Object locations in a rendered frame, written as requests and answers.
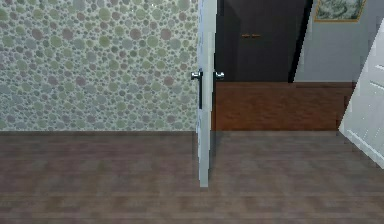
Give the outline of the white room door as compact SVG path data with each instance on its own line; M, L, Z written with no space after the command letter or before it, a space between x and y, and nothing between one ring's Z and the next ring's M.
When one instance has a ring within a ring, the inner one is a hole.
M217 0L198 0L198 165L201 187L209 184L211 112L214 81L214 53Z

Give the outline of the gold framed picture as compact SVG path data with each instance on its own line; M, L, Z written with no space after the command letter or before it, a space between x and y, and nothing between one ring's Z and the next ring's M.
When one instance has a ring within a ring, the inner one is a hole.
M318 0L315 22L358 22L366 0Z

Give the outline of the dark brown wardrobe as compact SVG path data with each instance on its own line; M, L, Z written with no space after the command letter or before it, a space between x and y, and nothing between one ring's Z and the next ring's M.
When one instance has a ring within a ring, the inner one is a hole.
M313 0L217 0L215 70L226 82L289 82Z

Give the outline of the white panelled door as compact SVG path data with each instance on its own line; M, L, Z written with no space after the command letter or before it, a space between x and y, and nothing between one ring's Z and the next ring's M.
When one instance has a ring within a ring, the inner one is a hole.
M339 131L384 169L384 18L377 30Z

